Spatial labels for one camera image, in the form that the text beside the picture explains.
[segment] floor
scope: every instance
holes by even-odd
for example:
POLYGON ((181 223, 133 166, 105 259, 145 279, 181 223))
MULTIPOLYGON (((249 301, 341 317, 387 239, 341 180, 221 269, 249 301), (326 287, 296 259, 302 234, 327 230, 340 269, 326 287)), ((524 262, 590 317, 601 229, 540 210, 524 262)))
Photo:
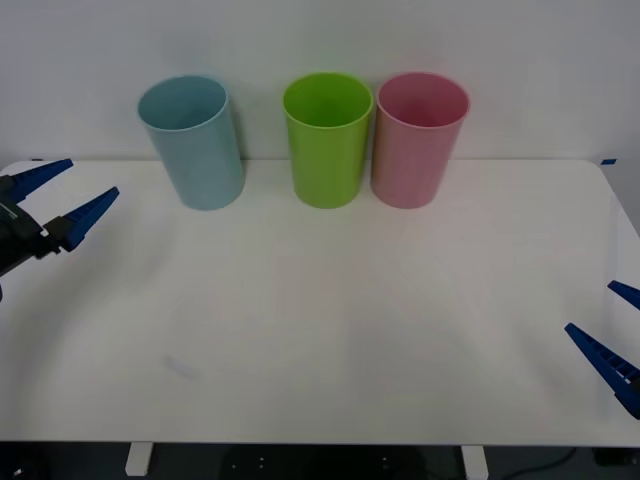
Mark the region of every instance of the floor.
MULTIPOLYGON (((159 444, 154 449, 149 480, 214 480, 226 445, 159 444)), ((121 443, 51 443, 44 451, 51 467, 51 480, 125 480, 129 445, 121 443)), ((457 449, 425 447, 421 449, 426 467, 442 478, 458 478, 463 472, 457 449)), ((485 450, 490 480, 529 466, 552 462, 566 448, 506 448, 485 450)), ((553 470, 523 475, 525 480, 638 480, 640 466, 600 467, 593 461, 591 449, 579 449, 565 465, 553 470)))

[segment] plastic cup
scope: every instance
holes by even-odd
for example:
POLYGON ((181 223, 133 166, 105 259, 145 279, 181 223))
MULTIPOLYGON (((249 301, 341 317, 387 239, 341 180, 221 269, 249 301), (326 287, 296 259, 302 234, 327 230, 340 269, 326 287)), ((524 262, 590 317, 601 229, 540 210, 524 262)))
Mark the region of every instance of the plastic cup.
POLYGON ((165 80, 142 96, 138 115, 185 205, 214 210, 240 195, 244 169, 220 82, 199 75, 165 80))
POLYGON ((392 207, 422 207, 436 195, 469 96, 446 77, 415 72, 387 80, 377 101, 373 192, 392 207))
POLYGON ((283 104, 298 198, 318 208, 346 205, 360 190, 371 90, 349 75, 314 73, 293 82, 283 104))

